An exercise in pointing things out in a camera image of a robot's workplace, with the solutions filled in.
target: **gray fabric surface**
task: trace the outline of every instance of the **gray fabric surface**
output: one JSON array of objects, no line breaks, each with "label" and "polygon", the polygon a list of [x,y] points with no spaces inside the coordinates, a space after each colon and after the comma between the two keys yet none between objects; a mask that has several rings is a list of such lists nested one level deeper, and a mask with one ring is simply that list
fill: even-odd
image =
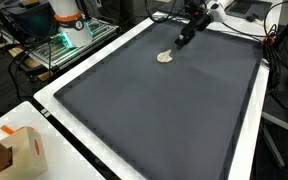
[{"label": "gray fabric surface", "polygon": [[182,27],[153,25],[55,97],[148,179],[225,179],[261,50],[204,31],[159,64]]}]

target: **gray mat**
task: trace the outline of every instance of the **gray mat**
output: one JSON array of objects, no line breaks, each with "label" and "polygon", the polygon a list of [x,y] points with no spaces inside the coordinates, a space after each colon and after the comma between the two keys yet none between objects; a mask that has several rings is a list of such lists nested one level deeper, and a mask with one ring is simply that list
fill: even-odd
[{"label": "gray mat", "polygon": [[157,63],[182,27],[152,25],[55,97],[148,179],[225,179],[261,50],[204,31]]}]

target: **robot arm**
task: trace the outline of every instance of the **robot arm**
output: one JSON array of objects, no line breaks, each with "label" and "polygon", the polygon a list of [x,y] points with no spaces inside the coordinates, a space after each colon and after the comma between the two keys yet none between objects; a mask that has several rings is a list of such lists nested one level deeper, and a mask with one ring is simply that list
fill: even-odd
[{"label": "robot arm", "polygon": [[196,31],[204,31],[212,22],[224,22],[227,17],[224,9],[232,2],[233,0],[210,1],[207,8],[199,7],[191,11],[189,23],[175,41],[177,49],[180,50],[187,45],[194,38]]}]

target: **white table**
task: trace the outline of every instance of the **white table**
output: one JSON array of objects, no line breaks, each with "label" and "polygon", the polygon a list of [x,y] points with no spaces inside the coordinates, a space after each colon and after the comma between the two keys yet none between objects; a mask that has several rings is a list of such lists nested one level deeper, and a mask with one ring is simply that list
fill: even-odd
[{"label": "white table", "polygon": [[[105,178],[29,103],[0,118],[0,127],[33,127],[41,134],[48,171],[36,180],[105,180]],[[0,130],[0,140],[8,134]]]},{"label": "white table", "polygon": [[[268,24],[278,24],[281,6],[272,10],[271,15],[267,19]],[[84,71],[101,61],[110,53],[114,52],[124,43],[139,34],[141,31],[149,27],[153,22],[149,19],[134,27],[132,30],[110,43],[81,64],[46,86],[34,95],[34,98],[41,103],[60,123],[66,126],[82,143],[85,144],[99,159],[101,159],[113,172],[120,178],[137,180],[145,179],[121,157],[113,152],[104,142],[88,130],[81,122],[79,122],[71,113],[69,113],[54,97],[53,94],[61,89],[65,84],[82,74]],[[236,17],[229,17],[227,24],[236,29],[247,33],[264,35],[263,27],[249,23],[246,20]],[[231,31],[220,23],[213,23],[209,29],[220,31]],[[242,125],[240,137],[235,150],[234,159],[229,174],[230,180],[247,180],[250,177],[253,156],[255,152],[257,134],[259,130],[261,112],[264,102],[266,85],[268,81],[268,69],[261,65],[256,77],[254,88],[248,104],[244,123]]]}]

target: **floor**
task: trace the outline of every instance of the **floor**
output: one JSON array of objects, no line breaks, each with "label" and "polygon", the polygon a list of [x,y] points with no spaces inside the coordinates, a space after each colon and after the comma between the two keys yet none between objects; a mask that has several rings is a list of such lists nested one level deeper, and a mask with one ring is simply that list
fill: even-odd
[{"label": "floor", "polygon": [[[140,16],[145,15],[145,9],[143,8],[143,1],[134,1],[135,12],[139,16],[137,21],[140,22],[143,18]],[[287,59],[286,52],[282,52],[283,59]],[[16,99],[13,82],[7,72],[7,67],[11,58],[8,55],[0,54],[0,116],[14,108],[19,104]],[[26,91],[26,100],[31,101],[32,95],[39,89],[47,85],[47,82],[37,81],[30,83],[23,74],[19,74],[19,82],[22,88]],[[288,91],[288,72],[284,69],[281,79],[280,90]],[[278,117],[288,118],[288,111],[284,110],[275,102],[272,97],[267,97],[264,110],[269,111]],[[252,171],[252,178],[256,180],[288,180],[288,131],[277,127],[275,125],[268,124],[269,131],[280,150],[287,166],[284,169],[276,167],[276,163],[268,148],[263,142],[262,133],[259,134],[258,143],[256,148],[256,154],[254,156],[254,164]]]}]

